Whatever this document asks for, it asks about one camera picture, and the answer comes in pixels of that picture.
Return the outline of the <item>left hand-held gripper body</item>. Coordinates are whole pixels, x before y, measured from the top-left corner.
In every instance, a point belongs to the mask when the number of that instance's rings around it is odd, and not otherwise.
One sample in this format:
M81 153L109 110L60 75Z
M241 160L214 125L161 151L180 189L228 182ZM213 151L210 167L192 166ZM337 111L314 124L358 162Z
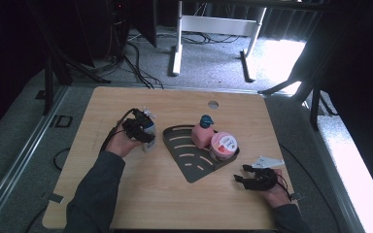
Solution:
M134 134L138 131L143 130L143 126L146 123L146 116L143 114L144 110L148 110L144 108L143 110L139 109L132 109L130 113L134 115L134 118L128 118L123 124L122 127L130 139L135 139Z

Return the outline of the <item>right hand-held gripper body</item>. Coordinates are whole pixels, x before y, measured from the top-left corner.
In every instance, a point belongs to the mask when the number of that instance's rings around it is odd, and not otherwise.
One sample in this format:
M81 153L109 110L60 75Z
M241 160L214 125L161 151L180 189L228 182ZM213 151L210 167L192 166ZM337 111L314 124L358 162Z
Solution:
M278 175L274 172L274 168L284 165L283 159L261 156L252 164L254 169L254 189L266 191L275 186L278 182Z

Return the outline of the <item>white bottle with blue cap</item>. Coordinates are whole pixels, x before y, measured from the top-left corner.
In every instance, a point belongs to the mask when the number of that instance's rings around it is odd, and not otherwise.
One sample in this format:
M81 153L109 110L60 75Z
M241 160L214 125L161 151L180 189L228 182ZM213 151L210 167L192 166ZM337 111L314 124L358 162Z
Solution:
M145 125L143 126L143 130L144 130L145 133L153 136L153 139L150 142L143 144L143 151L144 152L150 152L150 151L153 150L153 148L155 146L156 130L155 130L155 124L153 122L154 115L148 110L144 110L143 114L146 116L146 120L147 120Z

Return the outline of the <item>pink jar with white lid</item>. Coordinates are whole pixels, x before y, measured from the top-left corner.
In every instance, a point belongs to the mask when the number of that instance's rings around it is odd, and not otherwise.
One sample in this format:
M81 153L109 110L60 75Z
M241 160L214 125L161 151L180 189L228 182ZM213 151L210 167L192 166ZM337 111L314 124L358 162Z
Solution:
M210 155L213 159L224 161L234 155L237 150L237 140L227 132L216 133L211 139Z

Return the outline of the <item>black slotted corner shelf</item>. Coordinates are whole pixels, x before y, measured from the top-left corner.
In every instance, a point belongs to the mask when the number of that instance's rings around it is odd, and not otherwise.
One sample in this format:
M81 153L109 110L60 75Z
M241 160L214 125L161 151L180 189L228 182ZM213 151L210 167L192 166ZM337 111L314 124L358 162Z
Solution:
M176 125L163 130L163 142L189 183L195 183L205 176L233 162L240 149L224 161L210 155L210 148L199 149L191 140L192 125Z

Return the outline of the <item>pink bottle with blue cap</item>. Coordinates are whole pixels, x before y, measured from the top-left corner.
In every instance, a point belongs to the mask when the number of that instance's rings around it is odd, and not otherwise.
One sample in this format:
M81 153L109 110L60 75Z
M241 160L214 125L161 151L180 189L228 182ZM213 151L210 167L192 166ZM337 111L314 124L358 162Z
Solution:
M211 143L215 134L213 120L208 115L203 115L199 122L192 128L191 140L199 148L204 149Z

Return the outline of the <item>person's right hand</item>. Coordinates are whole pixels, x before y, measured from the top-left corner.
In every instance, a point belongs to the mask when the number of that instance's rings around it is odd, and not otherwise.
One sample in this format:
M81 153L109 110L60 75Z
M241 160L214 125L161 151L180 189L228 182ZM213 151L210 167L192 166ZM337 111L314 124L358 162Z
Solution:
M261 191L260 195L272 208L278 208L290 204L291 200L288 191L285 188L282 171L280 169L275 169L274 172L277 175L278 182L271 189Z

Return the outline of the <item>person's left hand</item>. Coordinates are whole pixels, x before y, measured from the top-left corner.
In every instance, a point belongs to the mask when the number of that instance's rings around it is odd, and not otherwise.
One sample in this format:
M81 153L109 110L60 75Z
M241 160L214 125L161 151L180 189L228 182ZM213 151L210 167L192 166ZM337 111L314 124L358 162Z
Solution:
M105 151L112 152L120 157L126 157L134 148L142 145L142 142L129 139L123 130L114 132L108 140Z

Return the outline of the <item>black metal stand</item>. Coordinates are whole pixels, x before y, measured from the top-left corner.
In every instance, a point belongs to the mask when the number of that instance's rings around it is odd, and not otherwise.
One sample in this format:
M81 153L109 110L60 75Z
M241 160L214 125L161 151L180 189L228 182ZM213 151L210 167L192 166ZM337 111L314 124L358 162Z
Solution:
M294 66L286 81L279 83L271 88L261 90L259 94L272 95L279 90L284 89L285 87L288 87L296 82L300 82L300 86L299 88L297 88L295 94L293 95L293 98L297 102L303 102L309 95L312 95L309 121L313 129L318 131L318 115L320 101L322 99L322 78L322 65L320 65L318 68L313 68L310 71L308 71L307 69L302 69L300 66Z
M57 46L51 30L44 19L39 1L25 0L28 10L35 19L40 35L43 38L43 50L47 57L45 64L45 109L43 111L43 115L46 116L54 106L53 76L57 77L61 85L70 85L73 81L67 68L68 65L76 68L79 72L87 75L97 83L110 83L110 81L96 76L83 65L70 58Z

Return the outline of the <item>dark computer tower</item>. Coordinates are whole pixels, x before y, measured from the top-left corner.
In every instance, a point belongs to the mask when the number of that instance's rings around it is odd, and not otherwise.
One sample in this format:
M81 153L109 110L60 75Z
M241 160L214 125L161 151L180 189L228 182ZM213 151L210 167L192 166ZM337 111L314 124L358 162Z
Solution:
M121 0L76 0L92 58L121 60L123 41L121 27L124 24L124 5Z

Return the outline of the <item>aluminium floor rail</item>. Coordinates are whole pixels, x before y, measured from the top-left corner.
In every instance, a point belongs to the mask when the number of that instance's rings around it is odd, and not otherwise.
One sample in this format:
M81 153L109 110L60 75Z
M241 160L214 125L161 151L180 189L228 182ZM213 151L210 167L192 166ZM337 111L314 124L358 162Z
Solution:
M359 155L355 143L339 116L326 115L318 107L318 119L314 124L310 119L315 113L311 100L303 101L307 119L313 128L316 146L320 150L322 166L337 200L350 233L365 233L361 223L358 195L353 184L355 178L366 177L367 170Z
M28 138L22 150L18 153L15 161L11 165L7 174L0 183L0 212L4 207L6 201L11 195L13 189L17 185L17 181L22 175L25 167L27 166L29 160L31 159L35 149L38 147L41 139L46 133L49 125L54 118L60 104L65 98L68 91L68 86L61 86L54 96L52 107L48 113L42 116L34 128L31 136Z

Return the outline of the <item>black rectangular floor bracket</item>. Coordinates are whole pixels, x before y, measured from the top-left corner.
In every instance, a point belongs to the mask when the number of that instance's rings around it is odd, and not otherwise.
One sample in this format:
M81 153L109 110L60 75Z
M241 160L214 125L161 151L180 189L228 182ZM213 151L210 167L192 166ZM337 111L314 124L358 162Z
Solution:
M71 116L55 115L51 121L50 127L53 128L68 128L71 126L73 118Z

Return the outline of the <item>white desk frame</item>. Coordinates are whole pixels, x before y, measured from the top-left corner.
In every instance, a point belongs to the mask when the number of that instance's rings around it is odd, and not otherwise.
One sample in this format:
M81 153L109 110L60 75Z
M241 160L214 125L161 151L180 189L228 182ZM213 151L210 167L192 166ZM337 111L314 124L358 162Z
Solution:
M256 19L235 19L223 17L199 17L183 14L183 2L178 2L177 10L177 44L174 50L174 60L171 74L178 76L181 73L183 56L182 36L184 32L198 32L209 34L222 34L228 36L249 37L248 48L240 51L240 59L243 67L244 78L247 83L255 81L254 72L250 69L250 63L254 60L251 55L257 41L267 8L261 7Z

